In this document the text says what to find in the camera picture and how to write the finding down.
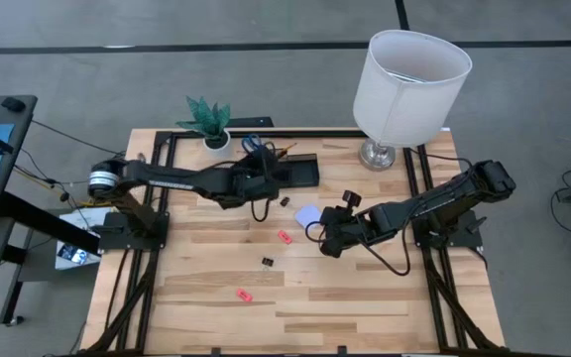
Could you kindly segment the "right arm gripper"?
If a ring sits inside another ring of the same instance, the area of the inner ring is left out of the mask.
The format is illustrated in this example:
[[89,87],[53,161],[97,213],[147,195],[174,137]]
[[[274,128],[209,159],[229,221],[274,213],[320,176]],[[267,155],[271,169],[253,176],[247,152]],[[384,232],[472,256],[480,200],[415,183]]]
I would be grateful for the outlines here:
[[378,244],[381,242],[374,224],[367,220],[367,212],[354,213],[362,197],[345,190],[342,199],[345,207],[326,206],[320,216],[320,224],[327,227],[341,224],[341,236],[326,237],[321,241],[320,252],[328,257],[340,258],[346,244]]

